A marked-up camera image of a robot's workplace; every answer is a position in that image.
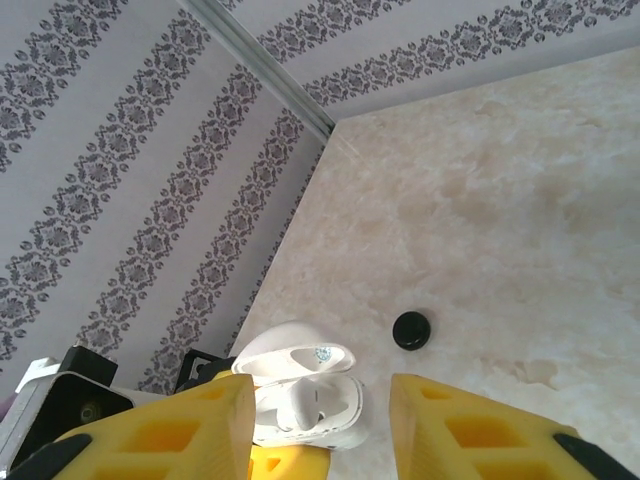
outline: white object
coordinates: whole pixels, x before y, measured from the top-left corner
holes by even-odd
[[[301,378],[288,385],[290,387],[283,395],[282,404],[276,410],[278,427],[285,432],[311,430],[323,417],[318,384]]]
[[[340,373],[353,368],[351,351],[334,335],[306,322],[281,323],[254,338],[233,363],[233,373],[248,373],[262,387],[320,373]]]
[[[60,362],[58,362],[58,360],[53,357],[44,357],[39,358],[38,360],[33,360],[29,364],[29,368],[27,368],[27,371],[24,372],[22,380],[20,380],[20,383],[18,383],[16,393],[20,393],[22,387],[24,387],[28,382],[35,378],[55,375],[56,373],[58,373],[59,368]]]
[[[306,322],[282,323],[251,341],[231,370],[251,374],[261,387],[254,443],[341,450],[364,442],[372,398],[362,382],[344,374],[355,362],[331,332]]]
[[[310,393],[314,398],[317,393],[317,400],[296,404],[296,397],[308,398]],[[253,441],[262,447],[355,448],[369,434],[371,406],[367,388],[349,375],[320,375],[262,387],[256,391]]]

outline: black round knob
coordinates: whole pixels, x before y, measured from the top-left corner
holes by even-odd
[[[427,317],[418,312],[406,312],[393,324],[393,339],[400,348],[418,350],[424,347],[431,336],[431,325]]]

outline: yellow foam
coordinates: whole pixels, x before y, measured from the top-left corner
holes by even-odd
[[[91,444],[56,480],[246,480],[250,375],[233,375],[76,428]]]
[[[324,448],[254,445],[248,480],[326,480],[330,465],[331,452]]]
[[[391,381],[399,480],[592,480],[553,439],[577,432],[416,375]]]
[[[213,379],[219,380],[221,378],[230,377],[231,375],[233,375],[233,372],[231,370],[223,370],[221,372],[216,373],[216,376],[213,377]]]

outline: patterned wallpaper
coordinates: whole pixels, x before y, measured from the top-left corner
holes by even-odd
[[[639,0],[223,3],[335,119],[640,41]]]
[[[0,394],[74,341],[168,391],[228,351],[322,142],[172,0],[11,6]]]

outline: wireless earbud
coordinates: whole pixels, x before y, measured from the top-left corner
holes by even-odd
[[[285,431],[311,430],[324,417],[318,401],[318,384],[307,378],[293,383],[276,411],[278,427]]]

